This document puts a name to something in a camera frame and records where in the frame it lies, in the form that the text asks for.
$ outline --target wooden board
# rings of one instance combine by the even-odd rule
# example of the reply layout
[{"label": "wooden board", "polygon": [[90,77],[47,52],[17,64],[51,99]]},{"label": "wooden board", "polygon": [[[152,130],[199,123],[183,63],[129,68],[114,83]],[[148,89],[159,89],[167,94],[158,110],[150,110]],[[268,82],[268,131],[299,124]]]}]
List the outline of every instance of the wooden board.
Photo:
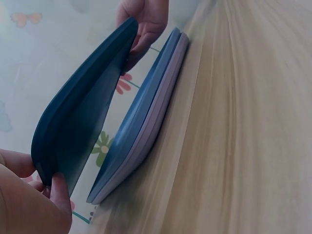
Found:
[{"label": "wooden board", "polygon": [[146,162],[91,234],[312,233],[312,2],[205,0]]}]

